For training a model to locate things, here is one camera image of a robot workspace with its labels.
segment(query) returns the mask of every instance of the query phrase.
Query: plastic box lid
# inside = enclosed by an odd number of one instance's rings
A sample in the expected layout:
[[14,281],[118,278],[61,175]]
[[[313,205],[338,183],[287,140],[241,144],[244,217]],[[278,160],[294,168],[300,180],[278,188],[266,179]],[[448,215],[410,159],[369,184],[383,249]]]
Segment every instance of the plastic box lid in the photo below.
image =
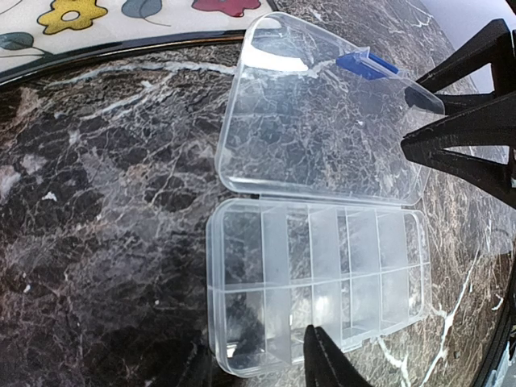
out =
[[[427,315],[427,171],[402,136],[443,115],[405,72],[293,16],[244,38],[217,149],[225,201],[206,226],[210,347],[252,377],[303,361],[306,326],[343,351]],[[410,105],[417,98],[428,110]]]
[[[359,66],[383,77],[370,79]],[[293,16],[255,21],[217,149],[223,184],[248,194],[415,204],[428,169],[406,160],[400,142],[444,108],[392,69],[368,48]],[[407,94],[430,109],[410,106]]]

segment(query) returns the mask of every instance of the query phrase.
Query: plastic divider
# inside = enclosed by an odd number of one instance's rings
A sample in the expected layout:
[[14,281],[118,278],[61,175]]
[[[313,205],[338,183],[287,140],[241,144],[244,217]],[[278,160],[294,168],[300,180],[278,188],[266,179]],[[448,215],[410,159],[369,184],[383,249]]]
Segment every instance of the plastic divider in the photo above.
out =
[[374,210],[347,210],[352,277],[380,272],[377,217]]
[[340,283],[342,340],[352,337],[352,288],[349,280]]
[[308,206],[287,209],[290,283],[311,283],[310,226]]
[[303,340],[306,326],[314,323],[312,286],[292,288],[290,297],[290,348],[295,363],[303,358]]
[[352,278],[352,334],[380,329],[380,275]]
[[228,293],[225,304],[228,367],[234,372],[267,365],[264,291]]
[[289,247],[285,206],[262,212],[262,251],[266,285],[289,284]]
[[265,290],[265,334],[267,351],[279,361],[291,364],[289,289]]
[[335,208],[312,209],[309,220],[314,281],[340,279],[339,230]]
[[381,329],[409,318],[409,271],[406,268],[381,274]]
[[340,282],[314,285],[312,303],[314,325],[322,327],[337,344],[342,341],[340,292]]
[[408,265],[403,213],[377,211],[378,241],[382,271]]
[[349,234],[347,232],[347,215],[346,210],[337,210],[337,228],[339,232],[339,258],[340,258],[340,276],[343,279],[350,277],[349,262]]

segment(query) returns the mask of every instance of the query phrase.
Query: white veining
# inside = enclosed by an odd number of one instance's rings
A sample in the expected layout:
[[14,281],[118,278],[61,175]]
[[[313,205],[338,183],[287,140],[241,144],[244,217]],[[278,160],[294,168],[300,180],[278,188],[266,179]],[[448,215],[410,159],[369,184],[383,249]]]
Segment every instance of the white veining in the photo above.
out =
[[491,310],[499,310],[501,304],[503,304],[503,297],[500,297],[499,295],[495,294],[495,296],[498,297],[498,305],[496,305],[494,308],[491,308]]
[[215,71],[216,73],[233,75],[235,73],[235,66],[225,66],[223,64],[216,64],[210,62],[176,62],[176,61],[168,61],[163,63],[135,63],[135,64],[124,64],[124,65],[110,65],[103,66],[99,69],[88,71],[84,74],[78,75],[77,77],[69,78],[64,81],[55,81],[49,83],[46,87],[56,86],[56,85],[67,85],[78,83],[80,81],[86,81],[92,78],[95,78],[103,73],[119,73],[123,71],[137,71],[137,70],[147,70],[147,71],[159,71],[165,70],[171,73],[177,73],[181,70],[191,70],[191,71]]
[[122,106],[126,106],[126,105],[129,105],[130,103],[136,102],[136,101],[140,100],[141,98],[142,98],[141,93],[132,95],[129,98],[124,98],[124,99],[121,99],[121,100],[119,100],[117,102],[113,102],[109,106],[106,106],[105,108],[103,108],[103,109],[101,109],[99,111],[96,111],[93,114],[86,115],[85,117],[82,117],[81,119],[86,119],[86,120],[87,119],[94,119],[96,117],[102,116],[103,114],[105,114],[105,113],[107,113],[109,111],[112,111],[113,109],[116,109],[116,108],[122,107]]
[[41,200],[53,200],[54,202],[57,202],[56,195],[53,192],[47,192],[45,196],[41,198]]
[[70,136],[68,139],[68,144],[70,145],[76,144],[77,141],[79,141],[81,138],[81,133],[79,131],[69,131],[68,134]]
[[391,365],[395,368],[398,368],[400,372],[402,373],[403,378],[403,385],[405,387],[411,387],[412,383],[410,383],[410,377],[409,377],[409,370],[407,368],[407,360],[409,359],[408,353],[405,354],[405,357],[403,360],[396,359],[389,351],[387,346],[385,345],[384,340],[381,338],[381,336],[377,337],[378,345],[380,345],[381,350],[384,352],[385,358]]
[[430,24],[430,21],[434,18],[434,16],[430,15],[428,12],[425,12],[421,8],[416,7],[414,4],[411,4],[410,2],[407,2],[407,4],[427,17],[426,22],[422,22],[416,17],[416,19],[418,20],[418,24],[411,23],[410,25],[417,28],[427,27]]
[[462,302],[462,299],[464,298],[464,294],[466,293],[466,289],[469,285],[469,278],[471,277],[471,273],[473,269],[475,268],[475,264],[478,261],[478,257],[480,255],[480,250],[476,251],[475,259],[473,260],[473,263],[471,264],[471,267],[468,270],[468,275],[466,276],[466,281],[462,284],[462,289],[460,290],[459,297],[457,298],[457,303],[455,304],[455,307],[450,313],[446,313],[444,310],[441,309],[441,305],[439,304],[439,310],[433,309],[434,314],[444,318],[444,327],[443,327],[443,333],[441,334],[441,343],[439,345],[439,352],[435,356],[435,358],[432,360],[430,367],[427,370],[427,374],[425,375],[425,378],[423,379],[421,386],[425,385],[428,380],[430,379],[430,376],[434,372],[435,366],[439,362],[439,360],[446,358],[448,349],[444,347],[444,343],[446,342],[446,338],[448,335],[448,332],[450,331],[450,328],[453,326],[453,319],[455,318],[455,314],[457,313],[457,310],[459,309],[460,303]]
[[10,190],[21,177],[12,165],[0,166],[0,204],[7,200]]
[[29,175],[32,175],[34,172],[42,169],[47,162],[47,159],[44,157],[27,154],[23,157],[22,167],[25,168]]
[[313,16],[315,16],[315,18],[319,21],[319,22],[322,22],[323,18],[321,17],[321,14],[319,12],[317,12],[314,8],[310,7],[309,8],[310,12],[312,13]]

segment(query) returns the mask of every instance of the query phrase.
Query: gray leaf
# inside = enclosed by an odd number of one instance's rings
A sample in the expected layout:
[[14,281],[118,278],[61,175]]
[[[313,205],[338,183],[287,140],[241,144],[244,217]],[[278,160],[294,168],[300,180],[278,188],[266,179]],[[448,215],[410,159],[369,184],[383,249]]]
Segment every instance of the gray leaf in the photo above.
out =
[[4,50],[23,50],[31,48],[34,43],[34,37],[26,32],[10,32],[0,35],[0,47]]
[[145,19],[161,11],[161,0],[127,0],[122,6],[124,15]]

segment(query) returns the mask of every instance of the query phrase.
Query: blue latch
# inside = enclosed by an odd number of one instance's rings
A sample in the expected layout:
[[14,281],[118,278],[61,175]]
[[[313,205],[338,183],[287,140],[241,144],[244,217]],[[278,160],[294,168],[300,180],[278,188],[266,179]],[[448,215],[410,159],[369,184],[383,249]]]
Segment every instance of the blue latch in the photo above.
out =
[[[393,74],[398,74],[399,69],[394,66],[393,64],[390,64],[389,62],[386,62],[385,60],[379,58],[378,56],[369,53],[368,58],[371,61],[377,63],[384,69],[389,70],[389,72]],[[370,64],[366,63],[364,58],[360,55],[360,52],[353,52],[350,54],[346,54],[344,56],[341,56],[336,59],[335,63],[346,70],[351,71],[352,73],[355,73],[356,75],[360,75],[361,77],[373,81],[375,79],[385,78],[387,77],[387,73],[383,73],[381,71],[378,71],[377,69],[373,68]]]

